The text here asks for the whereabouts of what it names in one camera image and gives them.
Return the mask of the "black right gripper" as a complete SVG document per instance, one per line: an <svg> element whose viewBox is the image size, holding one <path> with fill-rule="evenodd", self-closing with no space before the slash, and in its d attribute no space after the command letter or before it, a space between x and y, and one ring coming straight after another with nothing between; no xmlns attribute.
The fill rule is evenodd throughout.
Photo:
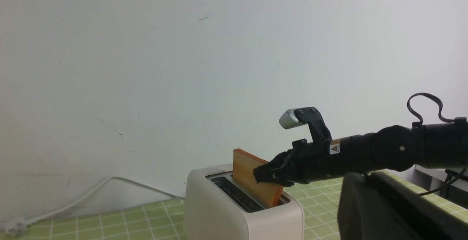
<svg viewBox="0 0 468 240"><path fill-rule="evenodd" d="M341 139L323 145L294 141L292 148L253 170L257 183L281 186L342 177ZM342 240L466 240L467 223L383 172L348 173L337 213Z"/></svg>

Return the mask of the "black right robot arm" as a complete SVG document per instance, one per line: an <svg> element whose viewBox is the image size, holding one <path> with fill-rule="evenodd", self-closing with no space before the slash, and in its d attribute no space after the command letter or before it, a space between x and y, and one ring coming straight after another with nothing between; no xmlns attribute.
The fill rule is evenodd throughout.
<svg viewBox="0 0 468 240"><path fill-rule="evenodd" d="M254 169L257 182L284 187L343 178L342 240L466 240L467 224L383 173L384 169L467 167L467 125L391 126L376 133L293 148Z"/></svg>

